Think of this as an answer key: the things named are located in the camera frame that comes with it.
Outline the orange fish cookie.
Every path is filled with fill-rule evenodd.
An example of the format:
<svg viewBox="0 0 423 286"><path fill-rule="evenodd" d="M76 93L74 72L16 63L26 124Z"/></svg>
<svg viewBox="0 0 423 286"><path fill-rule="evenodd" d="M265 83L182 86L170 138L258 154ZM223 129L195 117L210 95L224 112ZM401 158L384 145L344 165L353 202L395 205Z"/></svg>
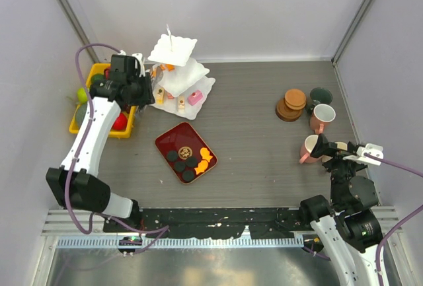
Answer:
<svg viewBox="0 0 423 286"><path fill-rule="evenodd" d="M207 160L201 160L197 167L194 168L196 175L199 175L201 173L204 173L209 166L209 162Z"/></svg>
<svg viewBox="0 0 423 286"><path fill-rule="evenodd" d="M174 70L174 65L166 64L165 67L168 71Z"/></svg>
<svg viewBox="0 0 423 286"><path fill-rule="evenodd" d="M200 155L203 161L210 162L213 159L213 156L207 147L202 147L200 149Z"/></svg>

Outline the cream cake with chocolate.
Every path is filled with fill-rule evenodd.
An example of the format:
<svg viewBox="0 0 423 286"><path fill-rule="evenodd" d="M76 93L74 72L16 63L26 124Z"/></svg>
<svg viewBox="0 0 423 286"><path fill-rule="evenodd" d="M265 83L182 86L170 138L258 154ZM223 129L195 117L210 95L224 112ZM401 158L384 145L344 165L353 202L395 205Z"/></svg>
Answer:
<svg viewBox="0 0 423 286"><path fill-rule="evenodd" d="M183 113L185 111L185 98L183 95L178 96L178 112Z"/></svg>

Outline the pink cake with cherry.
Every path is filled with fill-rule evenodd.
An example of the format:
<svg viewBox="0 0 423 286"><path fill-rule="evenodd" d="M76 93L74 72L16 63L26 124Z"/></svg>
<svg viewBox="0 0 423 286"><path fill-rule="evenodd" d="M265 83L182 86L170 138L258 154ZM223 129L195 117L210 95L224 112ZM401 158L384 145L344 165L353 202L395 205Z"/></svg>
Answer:
<svg viewBox="0 0 423 286"><path fill-rule="evenodd" d="M199 101L201 101L201 99L203 99L203 94L200 90L196 90L194 91L192 94L189 95L189 97L187 98L189 105L194 106L197 103L199 103Z"/></svg>

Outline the black round cookie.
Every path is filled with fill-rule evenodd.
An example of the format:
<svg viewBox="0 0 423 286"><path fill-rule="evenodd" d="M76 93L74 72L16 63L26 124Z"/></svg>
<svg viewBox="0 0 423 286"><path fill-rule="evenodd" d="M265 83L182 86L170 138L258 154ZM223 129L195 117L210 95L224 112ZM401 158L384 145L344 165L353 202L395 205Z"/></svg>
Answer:
<svg viewBox="0 0 423 286"><path fill-rule="evenodd" d="M186 168L186 164L185 164L185 162L184 162L184 161L176 161L176 162L174 163L173 168L174 168L174 171L175 171L175 172L177 172L177 173L181 173L181 172L183 172L183 171L185 170L185 168Z"/></svg>
<svg viewBox="0 0 423 286"><path fill-rule="evenodd" d="M168 162L175 162L178 160L178 153L176 151L169 151L166 153L166 160Z"/></svg>
<svg viewBox="0 0 423 286"><path fill-rule="evenodd" d="M191 182L195 179L195 173L192 170L185 170L182 173L182 179L184 182Z"/></svg>
<svg viewBox="0 0 423 286"><path fill-rule="evenodd" d="M188 157L185 160L185 164L188 168L195 168L198 165L198 159L196 157Z"/></svg>

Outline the metal tweezers tongs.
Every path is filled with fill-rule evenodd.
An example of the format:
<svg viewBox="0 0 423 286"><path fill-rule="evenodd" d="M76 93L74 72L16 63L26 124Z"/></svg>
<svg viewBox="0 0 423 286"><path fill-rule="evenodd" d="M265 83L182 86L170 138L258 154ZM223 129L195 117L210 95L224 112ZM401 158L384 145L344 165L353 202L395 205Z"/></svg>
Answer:
<svg viewBox="0 0 423 286"><path fill-rule="evenodd" d="M151 77L151 82L153 86L157 85L160 82L160 80L163 78L164 69L165 69L164 66L161 64L156 64L151 67L150 77Z"/></svg>

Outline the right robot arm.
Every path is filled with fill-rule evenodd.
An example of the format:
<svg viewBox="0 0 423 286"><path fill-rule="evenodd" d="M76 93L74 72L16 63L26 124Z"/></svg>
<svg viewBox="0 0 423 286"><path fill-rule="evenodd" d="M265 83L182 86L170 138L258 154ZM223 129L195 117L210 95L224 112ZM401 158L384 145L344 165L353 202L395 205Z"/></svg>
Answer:
<svg viewBox="0 0 423 286"><path fill-rule="evenodd" d="M303 200L300 224L317 233L341 285L388 285L383 233L372 211L379 203L375 185L358 175L370 164L381 164L383 148L348 143L343 150L321 133L300 161L323 156L329 158L323 166L330 174L330 199L318 195Z"/></svg>

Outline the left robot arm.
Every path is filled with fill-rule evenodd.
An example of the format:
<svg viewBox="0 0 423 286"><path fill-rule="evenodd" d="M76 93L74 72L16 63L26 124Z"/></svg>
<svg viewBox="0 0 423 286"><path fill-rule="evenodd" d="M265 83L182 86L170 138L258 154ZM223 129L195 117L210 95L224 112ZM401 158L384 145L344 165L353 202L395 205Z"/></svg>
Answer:
<svg viewBox="0 0 423 286"><path fill-rule="evenodd" d="M98 168L109 133L127 108L153 104L151 77L142 54L114 54L108 78L91 82L90 100L77 137L60 167L49 168L46 181L60 206L118 218L128 232L136 231L141 215L137 202L112 193L98 179Z"/></svg>

